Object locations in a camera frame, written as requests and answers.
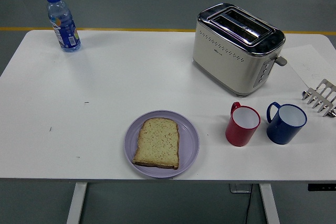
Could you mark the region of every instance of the black cable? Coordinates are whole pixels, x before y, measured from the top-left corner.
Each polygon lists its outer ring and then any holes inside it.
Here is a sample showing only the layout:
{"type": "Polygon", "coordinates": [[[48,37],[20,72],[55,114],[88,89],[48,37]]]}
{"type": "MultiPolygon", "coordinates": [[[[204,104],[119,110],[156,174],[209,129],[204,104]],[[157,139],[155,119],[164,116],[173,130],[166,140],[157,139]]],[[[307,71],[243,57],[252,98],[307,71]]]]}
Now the black cable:
{"type": "Polygon", "coordinates": [[[248,211],[249,211],[250,205],[251,205],[252,189],[253,189],[253,184],[251,184],[250,199],[248,200],[248,205],[247,205],[247,210],[246,210],[245,224],[247,224],[248,211]]]}

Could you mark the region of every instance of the water bottle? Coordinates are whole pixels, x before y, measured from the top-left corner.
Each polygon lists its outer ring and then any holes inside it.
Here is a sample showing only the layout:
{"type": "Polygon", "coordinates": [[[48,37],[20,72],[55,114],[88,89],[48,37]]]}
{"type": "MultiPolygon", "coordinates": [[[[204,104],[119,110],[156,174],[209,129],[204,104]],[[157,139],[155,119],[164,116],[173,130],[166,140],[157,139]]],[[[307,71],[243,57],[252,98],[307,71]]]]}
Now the water bottle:
{"type": "Polygon", "coordinates": [[[56,37],[65,52],[74,52],[80,48],[80,39],[72,14],[62,0],[47,0],[48,15],[56,37]]]}

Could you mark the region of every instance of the table top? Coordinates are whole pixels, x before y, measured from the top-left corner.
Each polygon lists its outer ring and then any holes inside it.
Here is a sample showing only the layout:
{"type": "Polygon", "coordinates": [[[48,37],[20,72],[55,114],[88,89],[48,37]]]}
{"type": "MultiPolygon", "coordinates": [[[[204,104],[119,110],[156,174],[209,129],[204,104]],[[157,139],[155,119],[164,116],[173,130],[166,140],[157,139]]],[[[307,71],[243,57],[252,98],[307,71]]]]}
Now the table top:
{"type": "MultiPolygon", "coordinates": [[[[271,182],[336,180],[336,119],[302,101],[307,86],[290,64],[237,97],[193,62],[194,33],[79,31],[82,47],[62,52],[52,30],[27,33],[0,77],[0,178],[143,179],[124,153],[132,122],[155,110],[186,117],[200,149],[174,179],[271,182]],[[233,102],[261,124],[250,142],[225,138],[233,102]],[[307,125],[287,145],[268,139],[267,106],[292,103],[307,125]]],[[[312,45],[335,66],[322,35],[286,35],[284,48],[312,45]]]]}

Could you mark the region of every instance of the white toaster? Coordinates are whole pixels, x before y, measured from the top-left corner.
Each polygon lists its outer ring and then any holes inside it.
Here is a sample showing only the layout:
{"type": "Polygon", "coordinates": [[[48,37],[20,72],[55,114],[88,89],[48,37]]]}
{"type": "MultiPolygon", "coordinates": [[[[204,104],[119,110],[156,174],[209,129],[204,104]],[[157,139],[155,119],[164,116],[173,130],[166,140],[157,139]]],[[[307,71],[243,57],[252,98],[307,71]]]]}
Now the white toaster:
{"type": "Polygon", "coordinates": [[[285,35],[277,28],[232,4],[219,4],[197,18],[193,58],[237,95],[264,84],[280,57],[285,35]]]}

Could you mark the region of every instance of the toaster control knob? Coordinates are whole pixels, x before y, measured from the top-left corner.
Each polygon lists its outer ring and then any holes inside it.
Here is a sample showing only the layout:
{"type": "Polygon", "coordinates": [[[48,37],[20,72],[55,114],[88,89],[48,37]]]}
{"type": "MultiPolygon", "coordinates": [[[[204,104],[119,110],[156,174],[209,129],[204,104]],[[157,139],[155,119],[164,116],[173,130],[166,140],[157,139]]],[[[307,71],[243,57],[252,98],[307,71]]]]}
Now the toaster control knob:
{"type": "Polygon", "coordinates": [[[280,56],[275,60],[275,63],[278,64],[279,66],[284,66],[287,64],[287,60],[280,56]]]}

